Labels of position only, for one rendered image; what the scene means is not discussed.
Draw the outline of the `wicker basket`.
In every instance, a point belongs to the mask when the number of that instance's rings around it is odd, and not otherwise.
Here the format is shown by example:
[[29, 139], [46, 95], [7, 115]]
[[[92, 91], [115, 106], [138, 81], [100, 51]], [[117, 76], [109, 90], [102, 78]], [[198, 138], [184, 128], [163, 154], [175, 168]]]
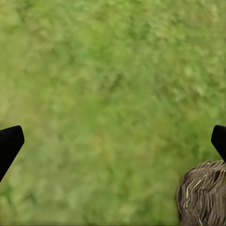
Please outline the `wicker basket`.
[[190, 169], [177, 188], [180, 226], [226, 226], [226, 163], [205, 161]]

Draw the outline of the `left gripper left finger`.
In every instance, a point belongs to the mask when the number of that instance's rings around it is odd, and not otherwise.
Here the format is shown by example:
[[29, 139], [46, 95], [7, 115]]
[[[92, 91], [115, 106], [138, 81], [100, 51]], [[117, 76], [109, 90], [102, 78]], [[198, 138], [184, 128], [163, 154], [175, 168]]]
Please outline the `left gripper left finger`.
[[0, 181], [24, 144], [21, 126], [0, 130]]

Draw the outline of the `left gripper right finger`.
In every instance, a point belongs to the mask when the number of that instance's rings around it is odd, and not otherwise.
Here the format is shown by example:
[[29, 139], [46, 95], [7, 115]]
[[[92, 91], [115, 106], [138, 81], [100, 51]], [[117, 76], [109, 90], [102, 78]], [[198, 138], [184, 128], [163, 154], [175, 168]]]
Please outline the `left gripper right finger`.
[[211, 142], [226, 163], [226, 127], [216, 125], [212, 132]]

